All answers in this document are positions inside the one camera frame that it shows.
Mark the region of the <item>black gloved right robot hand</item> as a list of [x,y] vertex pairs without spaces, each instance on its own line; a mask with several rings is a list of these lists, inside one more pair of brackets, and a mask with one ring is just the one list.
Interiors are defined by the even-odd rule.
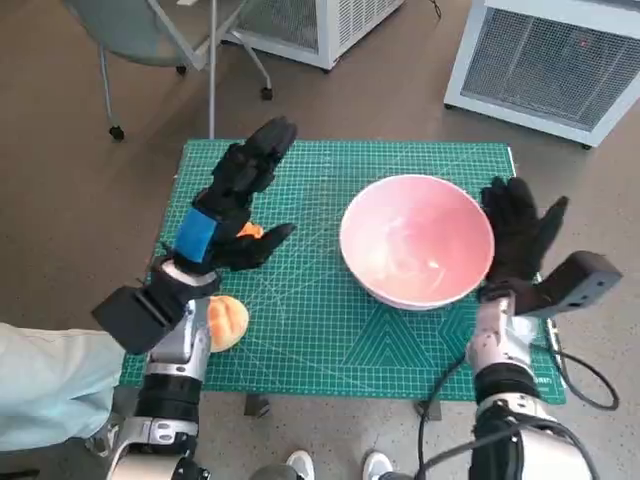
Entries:
[[481,205],[494,236],[494,258],[486,282],[533,281],[564,223],[569,198],[559,197],[540,215],[526,181],[496,176],[481,190]]

